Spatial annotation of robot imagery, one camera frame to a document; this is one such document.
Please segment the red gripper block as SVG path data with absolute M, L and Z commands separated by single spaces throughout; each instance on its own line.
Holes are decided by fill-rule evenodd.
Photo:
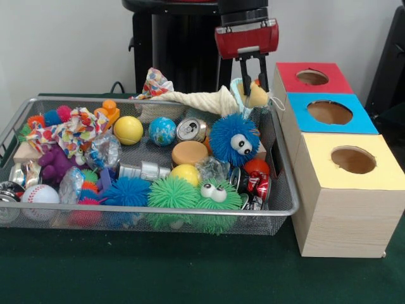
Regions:
M 244 95 L 247 97 L 251 93 L 251 78 L 247 72 L 247 58 L 240 56 L 258 51 L 259 84 L 265 92 L 269 92 L 265 54 L 276 51 L 278 47 L 279 27 L 275 18 L 230 27 L 217 27 L 215 41 L 218 52 L 224 60 L 239 58 Z

